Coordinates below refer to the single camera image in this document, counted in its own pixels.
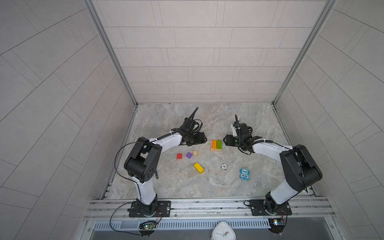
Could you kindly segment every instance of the clock face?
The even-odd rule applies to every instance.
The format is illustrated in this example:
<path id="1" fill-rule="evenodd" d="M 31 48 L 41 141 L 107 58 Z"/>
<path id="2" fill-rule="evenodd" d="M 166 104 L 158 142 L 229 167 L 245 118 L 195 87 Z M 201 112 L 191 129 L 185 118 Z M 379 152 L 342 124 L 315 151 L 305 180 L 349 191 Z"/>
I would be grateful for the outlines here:
<path id="1" fill-rule="evenodd" d="M 229 227 L 225 222 L 219 223 L 214 229 L 213 233 L 214 240 L 235 240 L 236 236 L 232 228 Z"/>

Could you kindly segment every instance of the cable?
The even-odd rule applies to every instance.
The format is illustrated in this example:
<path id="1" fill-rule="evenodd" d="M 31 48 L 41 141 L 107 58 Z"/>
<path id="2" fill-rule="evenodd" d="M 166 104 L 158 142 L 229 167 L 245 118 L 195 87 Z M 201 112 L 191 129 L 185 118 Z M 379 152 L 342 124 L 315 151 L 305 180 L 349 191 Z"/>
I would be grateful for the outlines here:
<path id="1" fill-rule="evenodd" d="M 116 208 L 116 210 L 112 213 L 111 218 L 109 219 L 109 226 L 110 226 L 114 231 L 116 231 L 116 232 L 125 232 L 125 231 L 119 231 L 119 230 L 114 229 L 114 228 L 112 227 L 111 220 L 112 220 L 113 214 L 115 214 L 115 212 L 116 212 L 119 208 L 121 208 L 122 206 L 124 206 L 124 205 L 126 205 L 126 204 L 131 204 L 131 203 L 132 203 L 132 202 L 126 202 L 126 203 L 120 205 L 120 206 L 119 206 L 118 208 Z M 136 236 L 141 236 L 141 234 L 136 234 L 136 233 L 131 233 L 131 232 L 125 232 L 125 233 L 129 233 L 129 234 L 136 235 Z"/>

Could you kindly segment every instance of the green block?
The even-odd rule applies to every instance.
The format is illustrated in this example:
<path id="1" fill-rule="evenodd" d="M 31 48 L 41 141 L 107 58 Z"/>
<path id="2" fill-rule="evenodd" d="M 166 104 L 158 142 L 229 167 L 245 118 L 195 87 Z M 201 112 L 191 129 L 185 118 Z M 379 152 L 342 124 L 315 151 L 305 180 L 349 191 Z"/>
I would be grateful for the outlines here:
<path id="1" fill-rule="evenodd" d="M 221 140 L 217 140 L 217 149 L 222 149 Z"/>

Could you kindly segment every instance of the marble surface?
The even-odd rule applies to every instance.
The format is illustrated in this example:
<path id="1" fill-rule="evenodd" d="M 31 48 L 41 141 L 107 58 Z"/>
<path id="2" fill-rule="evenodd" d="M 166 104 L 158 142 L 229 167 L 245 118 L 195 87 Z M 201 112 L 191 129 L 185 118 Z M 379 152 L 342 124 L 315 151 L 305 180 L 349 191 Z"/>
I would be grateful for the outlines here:
<path id="1" fill-rule="evenodd" d="M 222 152 L 210 151 L 210 140 L 220 140 L 232 133 L 230 124 L 235 120 L 235 114 L 240 116 L 240 122 L 253 128 L 253 136 L 287 145 L 270 103 L 142 104 L 127 143 L 141 136 L 158 137 L 180 127 L 196 107 L 199 109 L 195 119 L 203 122 L 201 131 L 205 132 L 208 141 L 191 147 L 177 146 L 161 154 L 157 166 L 159 179 L 153 176 L 159 198 L 262 196 L 283 180 L 281 163 L 267 156 L 245 155 L 224 143 Z M 118 171 L 127 177 L 123 164 L 133 145 L 124 149 L 118 166 Z M 199 155 L 188 159 L 185 155 L 193 150 L 198 150 Z M 183 158 L 177 160 L 177 153 L 182 153 Z M 197 162 L 204 168 L 202 174 L 194 168 Z M 227 170 L 221 169 L 222 163 L 228 165 Z M 241 167 L 249 168 L 249 181 L 239 178 Z M 133 183 L 115 174 L 108 199 L 134 199 L 136 196 Z"/>

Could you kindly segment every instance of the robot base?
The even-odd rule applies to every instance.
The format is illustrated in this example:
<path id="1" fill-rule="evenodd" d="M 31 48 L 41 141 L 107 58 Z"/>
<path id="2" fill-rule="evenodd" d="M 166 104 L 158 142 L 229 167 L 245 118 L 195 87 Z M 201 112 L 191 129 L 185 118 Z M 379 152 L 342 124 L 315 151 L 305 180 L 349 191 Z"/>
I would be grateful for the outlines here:
<path id="1" fill-rule="evenodd" d="M 143 207 L 146 207 L 143 203 L 140 202 L 140 211 L 139 212 L 139 205 L 138 200 L 134 201 L 131 205 L 131 210 L 129 211 L 129 217 L 153 217 L 156 215 L 156 212 L 153 214 L 153 216 L 147 216 L 145 215 L 141 210 Z M 160 211 L 162 212 L 163 217 L 169 217 L 170 215 L 170 201 L 157 201 L 156 203 L 156 209 L 160 208 Z"/>
<path id="2" fill-rule="evenodd" d="M 289 206 L 288 201 L 281 204 L 280 207 L 276 209 L 276 214 L 270 214 L 265 209 L 263 199 L 252 199 L 249 200 L 249 205 L 251 207 L 252 216 L 271 216 L 271 215 L 281 215 L 283 210 L 286 215 L 292 215 L 291 207 Z"/>

